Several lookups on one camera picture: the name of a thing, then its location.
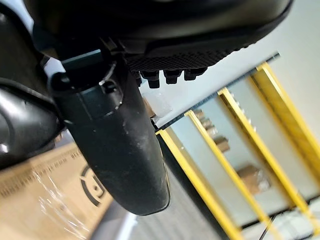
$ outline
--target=cardboard box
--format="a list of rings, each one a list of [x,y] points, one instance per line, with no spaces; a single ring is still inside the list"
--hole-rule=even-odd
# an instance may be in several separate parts
[[[228,151],[230,149],[229,140],[224,136],[217,136],[213,139],[217,147],[220,149],[222,153]]]
[[[0,171],[0,239],[90,239],[112,200],[70,143]]]
[[[202,120],[205,117],[205,113],[201,109],[193,110],[193,112],[199,120]]]
[[[253,195],[265,192],[271,187],[266,174],[251,164],[241,168],[237,173]]]

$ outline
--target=floor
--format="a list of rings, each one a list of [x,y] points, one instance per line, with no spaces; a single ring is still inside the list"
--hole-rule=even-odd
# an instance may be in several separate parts
[[[219,240],[170,172],[169,179],[170,206],[150,216],[138,216],[130,240]]]

